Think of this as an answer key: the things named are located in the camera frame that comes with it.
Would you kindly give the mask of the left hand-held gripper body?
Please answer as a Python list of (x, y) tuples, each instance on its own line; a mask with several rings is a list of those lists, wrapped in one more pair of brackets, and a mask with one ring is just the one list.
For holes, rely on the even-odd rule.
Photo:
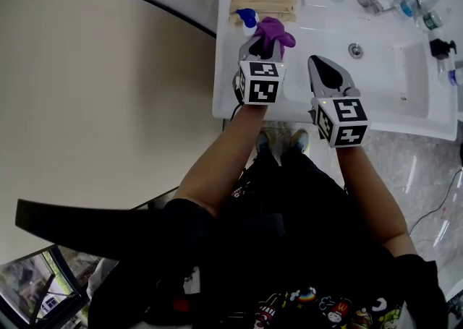
[(234, 92), (240, 104), (271, 105), (279, 99), (286, 74), (281, 62), (241, 61), (234, 77)]

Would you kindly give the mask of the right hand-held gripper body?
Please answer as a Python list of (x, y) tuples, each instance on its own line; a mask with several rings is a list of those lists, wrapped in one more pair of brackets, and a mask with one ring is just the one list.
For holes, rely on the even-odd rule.
[(356, 87), (348, 87), (343, 92), (326, 95), (316, 92), (309, 111), (321, 139), (331, 148), (351, 148), (361, 146), (370, 128), (370, 120)]

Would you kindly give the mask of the purple cloth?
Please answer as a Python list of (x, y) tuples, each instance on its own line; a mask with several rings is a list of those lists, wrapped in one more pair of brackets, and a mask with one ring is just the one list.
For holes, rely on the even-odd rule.
[(257, 54), (263, 60), (272, 57), (274, 42), (276, 40), (280, 45), (281, 58), (284, 57), (285, 48), (294, 48), (296, 46), (294, 36), (285, 31), (283, 23), (273, 17), (263, 18), (257, 24), (256, 31), (252, 36), (259, 37)]

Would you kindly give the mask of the white bottle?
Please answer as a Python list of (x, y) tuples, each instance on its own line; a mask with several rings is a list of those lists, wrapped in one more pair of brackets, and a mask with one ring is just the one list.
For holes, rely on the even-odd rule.
[(246, 38), (251, 38), (257, 30), (259, 16), (254, 9), (238, 9), (237, 14), (242, 21), (242, 30)]

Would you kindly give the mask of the person's right forearm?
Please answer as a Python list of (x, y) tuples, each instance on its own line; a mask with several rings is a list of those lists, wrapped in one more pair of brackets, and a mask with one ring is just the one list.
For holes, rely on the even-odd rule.
[(363, 148), (338, 148), (336, 154), (347, 191), (357, 203), (371, 237), (394, 257), (415, 255), (404, 215)]

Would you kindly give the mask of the clear blue-capped water bottle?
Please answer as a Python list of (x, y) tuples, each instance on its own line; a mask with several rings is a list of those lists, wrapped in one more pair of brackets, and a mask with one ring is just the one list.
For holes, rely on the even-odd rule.
[(395, 8), (395, 14), (402, 20), (411, 19), (416, 15), (416, 0), (392, 0), (391, 5)]

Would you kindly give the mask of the black pump soap dispenser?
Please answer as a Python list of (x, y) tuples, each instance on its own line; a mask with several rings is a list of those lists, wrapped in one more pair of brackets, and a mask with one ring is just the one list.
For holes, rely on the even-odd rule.
[(436, 38), (430, 41), (431, 56), (437, 60), (448, 59), (451, 51), (456, 53), (456, 44), (453, 40), (446, 42), (440, 38)]

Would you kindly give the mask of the small clear blue-label bottle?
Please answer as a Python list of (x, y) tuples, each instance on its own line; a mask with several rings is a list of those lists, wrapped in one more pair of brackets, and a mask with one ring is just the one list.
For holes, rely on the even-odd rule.
[(463, 68), (450, 59), (438, 61), (438, 79), (444, 85), (463, 86)]

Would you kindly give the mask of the person's right shoe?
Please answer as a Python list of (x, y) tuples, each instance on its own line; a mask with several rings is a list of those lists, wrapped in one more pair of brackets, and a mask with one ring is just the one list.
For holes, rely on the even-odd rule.
[(309, 148), (309, 134), (305, 129), (296, 131), (292, 137), (290, 148), (298, 150), (300, 153), (306, 153)]

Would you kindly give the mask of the person's shoe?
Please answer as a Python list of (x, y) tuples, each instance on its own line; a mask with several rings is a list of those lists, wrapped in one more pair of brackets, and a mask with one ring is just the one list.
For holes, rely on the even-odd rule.
[(271, 137), (269, 133), (266, 131), (260, 131), (256, 142), (255, 142), (257, 152), (261, 152), (263, 150), (270, 150), (271, 149)]
[(309, 148), (309, 134), (305, 129), (296, 131), (292, 137), (290, 148), (298, 150), (300, 153), (306, 153)]

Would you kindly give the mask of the white ceramic sink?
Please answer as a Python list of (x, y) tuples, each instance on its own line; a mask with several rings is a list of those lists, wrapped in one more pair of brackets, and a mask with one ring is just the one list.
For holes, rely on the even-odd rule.
[[(267, 120), (310, 122), (307, 60), (318, 55), (351, 74), (373, 129), (456, 137), (456, 88), (439, 81), (429, 37), (412, 21), (374, 15), (357, 0), (297, 0), (294, 13), (297, 21), (286, 23), (285, 29), (296, 46), (285, 51), (283, 88)], [(349, 55), (351, 43), (362, 47), (360, 59)]]

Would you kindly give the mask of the person's left shoe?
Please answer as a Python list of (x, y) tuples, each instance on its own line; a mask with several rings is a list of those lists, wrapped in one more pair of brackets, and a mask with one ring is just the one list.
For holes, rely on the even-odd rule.
[(260, 131), (256, 142), (255, 142), (257, 152), (261, 152), (263, 150), (270, 150), (271, 149), (271, 137), (269, 133), (266, 131)]

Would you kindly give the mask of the black trousers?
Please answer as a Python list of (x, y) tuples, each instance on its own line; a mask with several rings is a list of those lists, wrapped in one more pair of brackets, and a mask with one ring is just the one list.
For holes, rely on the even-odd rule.
[(288, 149), (278, 162), (266, 148), (243, 171), (225, 209), (236, 215), (280, 213), (289, 218), (334, 212), (348, 203), (346, 192), (299, 149)]

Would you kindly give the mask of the beige door panel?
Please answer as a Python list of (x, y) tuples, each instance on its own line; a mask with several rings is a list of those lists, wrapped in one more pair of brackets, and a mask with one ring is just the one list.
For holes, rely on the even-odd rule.
[(213, 36), (143, 0), (0, 0), (0, 265), (47, 242), (18, 199), (133, 208), (221, 131)]

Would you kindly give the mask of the dark-framed window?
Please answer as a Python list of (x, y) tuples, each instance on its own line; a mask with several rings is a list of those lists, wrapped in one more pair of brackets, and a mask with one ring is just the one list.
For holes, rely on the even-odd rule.
[(88, 279), (102, 257), (55, 246), (0, 265), (0, 313), (19, 329), (88, 329)]

